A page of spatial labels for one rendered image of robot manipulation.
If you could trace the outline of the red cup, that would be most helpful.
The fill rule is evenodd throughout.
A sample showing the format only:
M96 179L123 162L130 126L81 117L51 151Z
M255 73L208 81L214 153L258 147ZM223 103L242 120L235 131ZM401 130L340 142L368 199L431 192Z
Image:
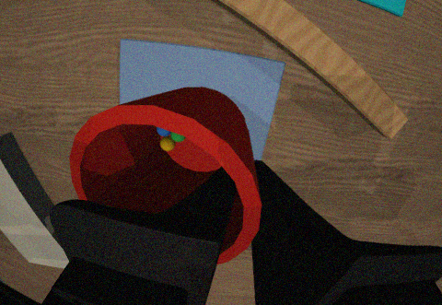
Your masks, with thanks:
M184 135L172 150L157 128ZM246 117L212 88L177 88L111 107L82 125L70 153L78 199L161 213L224 168L237 186L217 265L247 250L262 199Z

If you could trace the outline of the beige flat rectangular block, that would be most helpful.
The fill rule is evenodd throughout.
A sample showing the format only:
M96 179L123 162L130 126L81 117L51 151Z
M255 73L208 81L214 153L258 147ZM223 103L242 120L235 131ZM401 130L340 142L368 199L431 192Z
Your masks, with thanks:
M0 135L0 229L29 263L66 268L69 258L49 216L53 206L14 133Z

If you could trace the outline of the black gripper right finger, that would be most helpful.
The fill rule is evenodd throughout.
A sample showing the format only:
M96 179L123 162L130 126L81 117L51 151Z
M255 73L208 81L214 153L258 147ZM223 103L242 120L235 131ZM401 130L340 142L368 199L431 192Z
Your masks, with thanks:
M346 238L254 160L261 192L251 240L255 305L332 305L350 287L441 279L442 247Z

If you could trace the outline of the blue marble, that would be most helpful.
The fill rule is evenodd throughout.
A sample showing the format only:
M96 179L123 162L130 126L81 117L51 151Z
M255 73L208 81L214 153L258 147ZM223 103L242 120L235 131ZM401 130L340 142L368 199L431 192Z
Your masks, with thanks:
M170 131L167 131L167 129L161 128L161 127L158 127L157 131L158 131L159 135L163 135L163 136L169 135L169 133L170 133Z

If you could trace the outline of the yellow marble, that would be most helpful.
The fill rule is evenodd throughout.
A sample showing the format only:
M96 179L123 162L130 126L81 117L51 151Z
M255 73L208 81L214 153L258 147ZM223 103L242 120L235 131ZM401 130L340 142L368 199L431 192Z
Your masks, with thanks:
M170 151L174 146L176 146L176 142L170 138L170 135L163 136L161 139L161 147L163 150Z

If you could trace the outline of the green marble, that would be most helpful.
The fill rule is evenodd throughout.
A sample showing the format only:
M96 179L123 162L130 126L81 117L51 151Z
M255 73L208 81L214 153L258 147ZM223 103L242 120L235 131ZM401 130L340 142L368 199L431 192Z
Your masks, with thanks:
M170 132L170 138L172 138L174 142L181 142L181 140L185 139L185 136L178 135L178 133Z

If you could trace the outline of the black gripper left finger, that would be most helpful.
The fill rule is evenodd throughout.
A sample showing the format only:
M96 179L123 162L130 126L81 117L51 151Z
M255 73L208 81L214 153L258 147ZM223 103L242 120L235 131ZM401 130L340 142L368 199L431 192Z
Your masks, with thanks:
M205 305L237 186L218 169L206 183L161 213L70 199L51 209L69 262L73 257L126 275L184 287L187 305Z

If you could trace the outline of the tan curved wooden strip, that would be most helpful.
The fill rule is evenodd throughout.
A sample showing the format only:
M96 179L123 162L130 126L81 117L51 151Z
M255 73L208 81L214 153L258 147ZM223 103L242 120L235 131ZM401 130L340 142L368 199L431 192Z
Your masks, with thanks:
M380 135L409 117L360 63L288 0L213 0L305 66Z

